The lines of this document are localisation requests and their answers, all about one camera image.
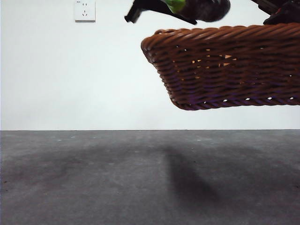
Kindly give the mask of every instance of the black object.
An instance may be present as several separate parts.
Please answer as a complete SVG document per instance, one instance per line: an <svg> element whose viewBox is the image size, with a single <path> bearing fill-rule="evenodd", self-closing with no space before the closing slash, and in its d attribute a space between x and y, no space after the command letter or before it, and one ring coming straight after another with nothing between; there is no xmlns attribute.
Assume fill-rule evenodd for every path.
<svg viewBox="0 0 300 225"><path fill-rule="evenodd" d="M271 15L263 24L300 23L300 0L252 0Z"/></svg>
<svg viewBox="0 0 300 225"><path fill-rule="evenodd" d="M300 23L300 0L251 0L258 4L260 10L270 15L263 24ZM135 0L128 15L127 22L135 23L142 11L151 10L174 16L188 23L197 24L196 20L189 20L171 12L161 0Z"/></svg>
<svg viewBox="0 0 300 225"><path fill-rule="evenodd" d="M141 13L146 10L151 10L151 11L171 15L178 19L181 19L188 23L191 23L193 25L197 24L196 20L189 20L189 19L184 18L181 15L172 13L172 11L169 9L169 7L161 0L135 0L128 15L125 16L125 20L127 22L135 23L138 20L138 18L140 17Z"/></svg>

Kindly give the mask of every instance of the basket weave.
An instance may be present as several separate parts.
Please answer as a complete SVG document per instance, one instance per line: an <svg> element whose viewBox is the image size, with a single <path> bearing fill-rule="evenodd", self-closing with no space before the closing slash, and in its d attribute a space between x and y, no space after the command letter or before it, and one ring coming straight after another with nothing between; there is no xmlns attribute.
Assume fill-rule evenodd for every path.
<svg viewBox="0 0 300 225"><path fill-rule="evenodd" d="M158 30L142 41L184 110L300 105L300 24Z"/></svg>

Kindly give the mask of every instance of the woven basket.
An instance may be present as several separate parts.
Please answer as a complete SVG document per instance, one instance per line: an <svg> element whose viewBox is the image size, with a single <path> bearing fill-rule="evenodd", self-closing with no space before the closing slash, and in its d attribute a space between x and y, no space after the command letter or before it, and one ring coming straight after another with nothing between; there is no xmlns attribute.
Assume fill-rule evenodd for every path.
<svg viewBox="0 0 300 225"><path fill-rule="evenodd" d="M184 110L300 105L300 24L158 30L142 42Z"/></svg>

